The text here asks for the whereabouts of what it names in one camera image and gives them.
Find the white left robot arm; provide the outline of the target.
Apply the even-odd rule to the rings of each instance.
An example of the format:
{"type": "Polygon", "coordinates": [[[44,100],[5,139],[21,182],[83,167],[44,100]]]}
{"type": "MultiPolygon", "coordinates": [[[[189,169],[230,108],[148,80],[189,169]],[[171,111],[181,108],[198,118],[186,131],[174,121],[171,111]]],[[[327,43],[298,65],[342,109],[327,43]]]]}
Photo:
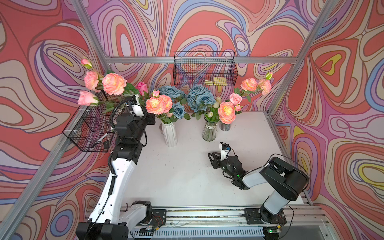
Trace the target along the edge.
{"type": "Polygon", "coordinates": [[[152,219],[152,205],[148,201],[135,201],[121,213],[125,185],[137,167],[144,144],[146,127],[156,123],[154,114],[135,117],[123,113],[112,121],[118,133],[114,150],[109,155],[110,173],[99,201],[86,222],[80,222],[76,236],[80,240],[126,240],[138,223],[152,219]]]}

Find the clear ribbed glass vase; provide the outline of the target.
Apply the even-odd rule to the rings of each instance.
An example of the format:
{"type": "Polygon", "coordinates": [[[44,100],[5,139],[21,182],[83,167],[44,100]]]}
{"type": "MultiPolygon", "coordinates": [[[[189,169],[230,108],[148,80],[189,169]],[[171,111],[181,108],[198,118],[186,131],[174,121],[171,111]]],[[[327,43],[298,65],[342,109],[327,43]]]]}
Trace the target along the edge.
{"type": "Polygon", "coordinates": [[[205,121],[202,138],[207,142],[212,142],[217,137],[217,123],[205,121]]]}

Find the light pink rose stem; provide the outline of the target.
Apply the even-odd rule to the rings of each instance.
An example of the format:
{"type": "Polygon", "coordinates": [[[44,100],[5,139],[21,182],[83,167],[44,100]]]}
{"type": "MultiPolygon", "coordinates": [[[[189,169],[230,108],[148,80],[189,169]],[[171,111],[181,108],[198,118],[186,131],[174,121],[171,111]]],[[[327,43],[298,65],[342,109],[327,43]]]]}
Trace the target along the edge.
{"type": "Polygon", "coordinates": [[[96,95],[92,92],[80,91],[78,105],[97,107],[102,114],[106,114],[111,112],[124,99],[124,96],[108,95],[105,91],[101,91],[96,95]]]}

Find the white ribbed ceramic vase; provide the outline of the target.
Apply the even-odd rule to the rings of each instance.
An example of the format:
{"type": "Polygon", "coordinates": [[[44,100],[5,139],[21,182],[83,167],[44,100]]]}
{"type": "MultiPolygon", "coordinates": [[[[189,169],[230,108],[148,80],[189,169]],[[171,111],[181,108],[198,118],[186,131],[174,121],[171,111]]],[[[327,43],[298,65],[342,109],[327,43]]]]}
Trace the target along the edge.
{"type": "Polygon", "coordinates": [[[166,145],[170,148],[175,147],[178,143],[175,124],[162,124],[162,130],[166,145]]]}

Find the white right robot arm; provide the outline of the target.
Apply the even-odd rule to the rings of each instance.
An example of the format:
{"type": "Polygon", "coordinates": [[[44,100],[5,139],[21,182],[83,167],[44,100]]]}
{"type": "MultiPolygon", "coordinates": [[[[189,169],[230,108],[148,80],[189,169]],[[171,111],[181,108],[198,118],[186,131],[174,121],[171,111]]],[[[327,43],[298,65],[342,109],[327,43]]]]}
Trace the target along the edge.
{"type": "Polygon", "coordinates": [[[208,157],[212,167],[222,170],[223,176],[240,190],[249,190],[265,183],[274,189],[260,208],[244,210],[243,216],[249,225],[286,224],[282,209],[295,201],[309,182],[306,173],[275,154],[265,165],[248,172],[243,169],[238,156],[228,156],[226,151],[208,153],[208,157]]]}

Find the pink peony flower branch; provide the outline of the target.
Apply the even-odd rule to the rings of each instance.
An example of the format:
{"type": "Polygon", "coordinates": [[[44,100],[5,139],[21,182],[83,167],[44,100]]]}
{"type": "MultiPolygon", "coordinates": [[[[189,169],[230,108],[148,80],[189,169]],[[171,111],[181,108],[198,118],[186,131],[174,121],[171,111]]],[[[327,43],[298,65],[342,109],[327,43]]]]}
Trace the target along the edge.
{"type": "Polygon", "coordinates": [[[99,72],[93,70],[93,65],[88,59],[82,59],[81,65],[88,70],[84,77],[87,92],[99,93],[105,91],[108,95],[121,95],[124,97],[139,95],[139,91],[121,75],[108,73],[102,76],[99,72]]]}

